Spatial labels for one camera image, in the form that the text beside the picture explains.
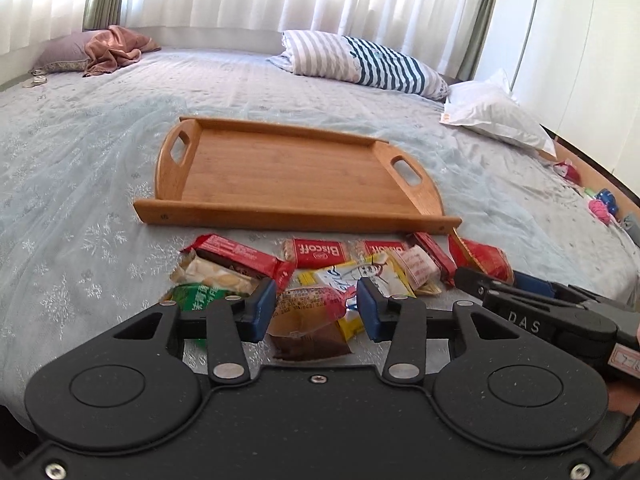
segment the purple pillow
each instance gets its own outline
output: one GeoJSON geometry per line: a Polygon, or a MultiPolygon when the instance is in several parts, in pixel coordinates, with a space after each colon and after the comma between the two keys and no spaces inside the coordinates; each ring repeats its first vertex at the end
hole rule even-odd
{"type": "Polygon", "coordinates": [[[34,70],[44,73],[84,72],[89,56],[84,46],[101,30],[74,32],[63,38],[49,41],[44,52],[33,65],[34,70]]]}

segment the pillow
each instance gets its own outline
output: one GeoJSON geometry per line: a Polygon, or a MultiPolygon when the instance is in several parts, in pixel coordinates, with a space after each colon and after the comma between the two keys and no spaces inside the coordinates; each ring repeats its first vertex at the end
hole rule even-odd
{"type": "Polygon", "coordinates": [[[371,41],[314,30],[285,30],[285,51],[270,61],[293,74],[349,81],[433,100],[449,87],[434,69],[371,41]]]}
{"type": "Polygon", "coordinates": [[[484,82],[451,85],[440,122],[556,158],[553,140],[511,97],[504,70],[484,82]]]}
{"type": "Polygon", "coordinates": [[[101,30],[74,32],[63,38],[49,41],[44,52],[33,65],[33,70],[53,72],[84,72],[89,60],[84,46],[101,30]]]}

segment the bed sheet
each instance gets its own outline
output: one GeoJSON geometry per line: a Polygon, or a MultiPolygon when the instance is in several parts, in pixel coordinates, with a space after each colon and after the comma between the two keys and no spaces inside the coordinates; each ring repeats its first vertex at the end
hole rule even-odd
{"type": "MultiPolygon", "coordinates": [[[[181,114],[387,139],[430,172],[447,213],[464,219],[460,234],[500,246],[515,269],[622,300],[635,295],[638,254],[624,233],[593,218],[535,156],[440,125],[440,109],[398,92],[293,76],[264,56],[219,51],[165,50],[111,75],[57,74],[44,86],[2,92],[0,403],[27,424],[28,378],[155,303],[170,287],[178,249],[206,232],[145,226],[130,205],[152,194],[159,146],[181,114]]],[[[219,232],[271,253],[290,235],[219,232]]],[[[428,305],[450,308],[462,297],[449,291],[428,305]]],[[[380,366],[388,346],[360,336],[351,348],[341,363],[380,366]]],[[[266,343],[245,351],[254,374],[271,361],[266,343]]],[[[427,356],[428,369],[440,369],[446,346],[430,342],[427,356]]],[[[206,369],[193,345],[184,360],[206,369]]]]}

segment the tray handle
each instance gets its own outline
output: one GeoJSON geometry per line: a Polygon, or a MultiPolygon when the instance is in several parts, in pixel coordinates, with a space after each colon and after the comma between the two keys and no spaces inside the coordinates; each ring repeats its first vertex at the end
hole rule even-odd
{"type": "Polygon", "coordinates": [[[382,163],[421,215],[444,215],[440,193],[431,177],[424,171],[424,168],[417,160],[391,144],[376,143],[374,152],[380,163],[382,163]],[[420,177],[418,184],[412,186],[398,173],[394,164],[400,160],[404,160],[414,173],[420,177]]]}
{"type": "Polygon", "coordinates": [[[156,198],[160,200],[181,199],[201,134],[202,128],[198,121],[187,119],[174,126],[164,138],[156,163],[156,198]],[[184,152],[180,161],[176,162],[171,150],[178,138],[184,143],[184,152]]]}

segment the striped pillow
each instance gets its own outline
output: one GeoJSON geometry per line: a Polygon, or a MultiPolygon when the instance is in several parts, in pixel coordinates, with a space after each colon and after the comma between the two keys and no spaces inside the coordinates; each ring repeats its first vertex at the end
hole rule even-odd
{"type": "Polygon", "coordinates": [[[312,30],[286,30],[285,51],[270,61],[293,74],[418,94],[442,100],[449,87],[432,68],[371,41],[312,30]]]}

